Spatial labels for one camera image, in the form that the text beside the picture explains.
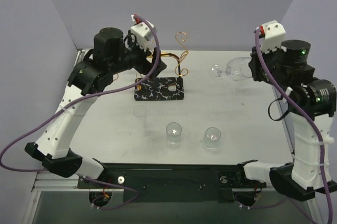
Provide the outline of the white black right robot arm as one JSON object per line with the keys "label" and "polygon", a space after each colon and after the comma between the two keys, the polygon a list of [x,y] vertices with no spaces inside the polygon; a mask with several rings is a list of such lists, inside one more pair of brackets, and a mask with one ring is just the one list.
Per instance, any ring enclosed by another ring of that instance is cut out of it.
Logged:
{"label": "white black right robot arm", "polygon": [[294,130],[294,160],[287,164],[244,162],[235,173],[236,183],[248,186],[254,180],[269,183],[280,194],[307,201],[317,192],[336,192],[329,175],[328,148],[334,142],[330,127],[336,113],[336,88],[328,80],[314,77],[308,65],[310,43],[286,40],[276,50],[262,52],[253,47],[249,68],[254,81],[273,85],[285,101]]}

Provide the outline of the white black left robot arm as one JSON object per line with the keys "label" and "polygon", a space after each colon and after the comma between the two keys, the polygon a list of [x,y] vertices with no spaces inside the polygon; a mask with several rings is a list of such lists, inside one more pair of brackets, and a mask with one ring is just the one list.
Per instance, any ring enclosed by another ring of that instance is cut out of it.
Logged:
{"label": "white black left robot arm", "polygon": [[151,38],[156,38],[156,28],[152,24],[135,24],[127,35],[114,27],[101,29],[94,36],[94,47],[74,66],[46,131],[38,140],[28,143],[25,152],[60,177],[76,174],[89,177],[97,188],[106,186],[108,174],[103,164],[74,153],[70,144],[87,111],[113,83],[115,75],[136,69],[145,76],[156,77],[166,68],[159,55],[152,62],[147,60],[151,53],[147,43]]}

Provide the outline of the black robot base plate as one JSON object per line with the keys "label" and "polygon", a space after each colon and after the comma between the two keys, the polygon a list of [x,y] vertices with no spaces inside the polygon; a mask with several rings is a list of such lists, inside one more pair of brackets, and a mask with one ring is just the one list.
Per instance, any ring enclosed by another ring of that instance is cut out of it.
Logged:
{"label": "black robot base plate", "polygon": [[238,190],[252,199],[266,183],[245,177],[241,164],[126,164],[107,163],[99,180],[118,184],[123,177],[123,201],[137,203],[234,201]]}

